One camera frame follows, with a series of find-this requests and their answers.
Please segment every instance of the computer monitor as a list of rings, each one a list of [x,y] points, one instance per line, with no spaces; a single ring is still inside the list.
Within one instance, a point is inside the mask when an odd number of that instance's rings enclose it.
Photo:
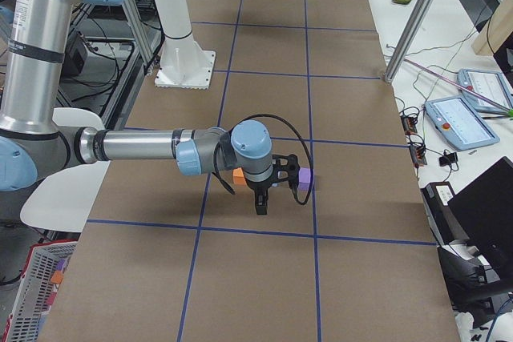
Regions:
[[[507,157],[449,201],[453,215],[501,279],[513,278],[513,163]]]

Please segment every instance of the brown table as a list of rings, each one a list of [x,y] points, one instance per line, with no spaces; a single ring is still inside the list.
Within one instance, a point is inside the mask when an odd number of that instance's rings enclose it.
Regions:
[[[113,162],[42,342],[458,341],[367,0],[188,0],[217,52],[207,91],[143,84],[129,127],[230,128],[257,112],[309,140],[309,205],[269,214],[172,161]],[[273,152],[299,154],[265,120]]]

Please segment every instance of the power adapter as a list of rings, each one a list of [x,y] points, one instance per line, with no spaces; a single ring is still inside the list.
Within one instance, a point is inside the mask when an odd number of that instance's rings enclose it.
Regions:
[[[455,152],[444,151],[443,156],[438,158],[440,167],[450,166],[452,163],[458,162],[458,154]]]

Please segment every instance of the orange block in basket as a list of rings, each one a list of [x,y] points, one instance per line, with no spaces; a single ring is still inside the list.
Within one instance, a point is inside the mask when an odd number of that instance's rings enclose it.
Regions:
[[[50,282],[53,284],[61,284],[64,278],[63,272],[57,270],[54,275],[51,276]]]
[[[242,169],[240,167],[233,170],[233,182],[240,186],[247,185],[246,178],[244,177],[244,173],[242,172]]]

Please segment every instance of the white basket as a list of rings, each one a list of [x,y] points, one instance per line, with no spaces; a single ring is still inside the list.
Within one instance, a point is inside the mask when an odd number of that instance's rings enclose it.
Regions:
[[[73,254],[76,244],[59,241],[30,248],[2,342],[31,342],[38,339],[41,313],[49,308],[46,300],[54,286],[50,279],[57,263]]]

